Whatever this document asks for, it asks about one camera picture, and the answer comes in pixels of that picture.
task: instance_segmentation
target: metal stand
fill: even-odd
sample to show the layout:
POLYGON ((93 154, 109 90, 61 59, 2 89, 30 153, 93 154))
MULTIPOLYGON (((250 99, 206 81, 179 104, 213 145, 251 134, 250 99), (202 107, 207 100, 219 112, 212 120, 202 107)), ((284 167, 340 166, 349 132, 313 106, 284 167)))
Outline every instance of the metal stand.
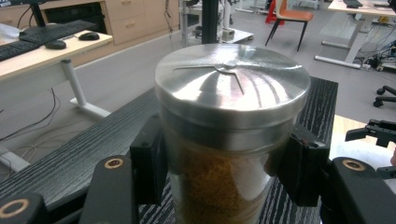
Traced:
POLYGON ((67 79, 70 82, 70 86, 73 89, 73 93, 76 95, 76 98, 72 99, 70 103, 73 105, 78 106, 80 109, 82 109, 84 112, 87 112, 93 116, 96 116, 99 119, 103 119, 110 115, 111 113, 96 106, 96 105, 91 105, 87 103, 87 100, 85 99, 84 93, 82 91, 82 88, 79 84, 76 72, 74 70, 73 64, 70 59, 63 60, 61 62, 62 68, 64 70, 64 73, 67 76, 67 79))
POLYGON ((218 20, 219 1, 202 2, 202 44, 218 43, 218 20))

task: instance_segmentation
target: wood grain surface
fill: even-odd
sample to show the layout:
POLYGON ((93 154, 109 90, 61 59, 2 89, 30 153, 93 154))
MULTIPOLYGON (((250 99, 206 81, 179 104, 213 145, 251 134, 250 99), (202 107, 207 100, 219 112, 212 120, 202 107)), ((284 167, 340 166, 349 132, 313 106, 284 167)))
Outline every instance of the wood grain surface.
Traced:
MULTIPOLYGON (((330 144, 338 84, 311 79, 308 102, 298 122, 330 144)), ((51 204, 87 187, 96 163, 112 155, 124 155, 146 119, 158 109, 154 90, 142 94, 41 161, 1 183, 0 198, 32 191, 41 194, 46 204, 51 204)), ((140 223, 175 223, 169 179, 162 205, 142 205, 139 211, 140 223)), ((276 180, 260 223, 319 223, 318 208, 297 207, 276 180)))

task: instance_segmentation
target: light wooden desk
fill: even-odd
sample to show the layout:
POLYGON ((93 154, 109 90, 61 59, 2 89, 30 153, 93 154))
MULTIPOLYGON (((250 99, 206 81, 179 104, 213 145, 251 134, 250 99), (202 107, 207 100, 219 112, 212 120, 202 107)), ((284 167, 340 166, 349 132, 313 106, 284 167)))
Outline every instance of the light wooden desk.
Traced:
MULTIPOLYGON (((95 105, 87 103, 70 57, 102 47, 112 41, 111 35, 99 34, 95 41, 79 41, 74 37, 66 39, 66 49, 39 49, 0 62, 0 106, 7 108, 30 95, 38 94, 62 82, 69 81, 76 98, 71 103, 98 118, 110 114, 95 105)), ((19 171, 26 166, 26 161, 0 146, 0 161, 13 161, 11 168, 19 171)))
POLYGON ((349 43, 347 45, 322 41, 322 45, 349 49, 349 52, 344 60, 336 60, 318 55, 315 56, 316 60, 326 63, 335 63, 352 68, 361 68, 360 64, 353 63, 353 61, 355 60, 356 55, 358 54, 361 47, 364 45, 366 38, 370 33, 373 19, 380 16, 396 17, 396 13, 393 11, 392 8, 374 7, 374 4, 384 4, 384 2, 365 0, 360 0, 360 2, 363 4, 363 6, 360 8, 347 8, 347 5, 342 0, 332 1, 332 3, 329 5, 329 10, 361 14, 361 19, 358 21, 358 24, 356 25, 352 37, 350 37, 349 43))

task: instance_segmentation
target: aluminum lid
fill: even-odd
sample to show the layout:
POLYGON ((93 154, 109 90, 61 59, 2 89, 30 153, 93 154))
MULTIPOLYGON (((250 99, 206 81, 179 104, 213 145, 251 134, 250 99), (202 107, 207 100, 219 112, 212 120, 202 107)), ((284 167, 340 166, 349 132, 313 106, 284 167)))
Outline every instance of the aluminum lid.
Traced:
POLYGON ((222 129, 268 127, 295 118, 310 76, 297 62, 267 49, 199 45, 164 57, 155 71, 156 94, 172 114, 222 129))

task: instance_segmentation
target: brown granular material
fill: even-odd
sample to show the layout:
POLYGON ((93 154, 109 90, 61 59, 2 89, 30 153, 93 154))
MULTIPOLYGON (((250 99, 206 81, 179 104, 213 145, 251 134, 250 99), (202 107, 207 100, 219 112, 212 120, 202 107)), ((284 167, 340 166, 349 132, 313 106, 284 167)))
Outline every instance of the brown granular material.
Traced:
POLYGON ((235 184, 235 181, 248 181, 243 175, 235 180, 235 173, 248 168, 250 160, 179 149, 176 154, 177 166, 181 167, 177 175, 181 201, 175 202, 177 223, 249 224, 257 220, 264 201, 263 193, 248 201, 235 184))

